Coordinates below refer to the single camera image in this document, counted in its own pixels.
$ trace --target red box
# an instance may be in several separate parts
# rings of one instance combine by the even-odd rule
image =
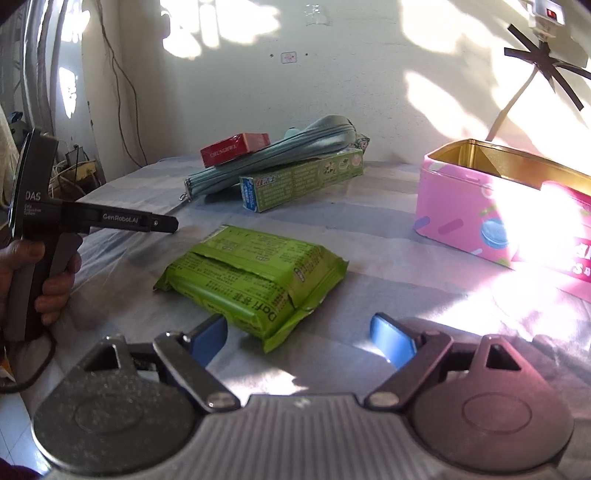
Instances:
[[[205,147],[201,150],[201,157],[206,167],[213,167],[246,153],[259,151],[270,144],[268,134],[238,134]]]

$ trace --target tiled floor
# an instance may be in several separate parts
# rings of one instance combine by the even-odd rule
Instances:
[[[18,394],[0,395],[0,457],[39,473],[49,470],[33,441],[31,420]]]

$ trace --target pink tin box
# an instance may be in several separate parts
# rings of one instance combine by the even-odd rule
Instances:
[[[461,140],[425,155],[415,230],[591,301],[591,177]]]

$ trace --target bed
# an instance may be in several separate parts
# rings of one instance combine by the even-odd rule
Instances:
[[[176,215],[180,227],[172,235],[104,229],[85,238],[82,270],[53,329],[55,360],[22,395],[31,413],[101,337],[118,333],[146,342],[204,321],[204,309],[152,286],[170,262],[230,224],[322,244],[350,262],[343,282],[276,351],[264,355],[259,340],[230,327],[209,369],[243,403],[252,393],[367,395],[394,372],[368,338],[375,312],[412,318],[419,327],[438,322],[461,340],[516,335],[534,340],[546,363],[563,369],[550,380],[577,418],[565,459],[572,478],[591,472],[585,454],[591,444],[589,304],[415,233],[418,167],[369,161],[362,177],[262,214],[243,208],[239,189],[181,203],[183,179],[200,168],[193,157],[165,159],[84,198]],[[13,352],[17,377],[26,378],[46,353],[44,339]]]

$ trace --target green toothpaste box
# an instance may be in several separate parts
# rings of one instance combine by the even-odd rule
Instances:
[[[240,188],[244,207],[264,212],[357,175],[363,175],[363,151],[346,148],[278,170],[240,177]]]

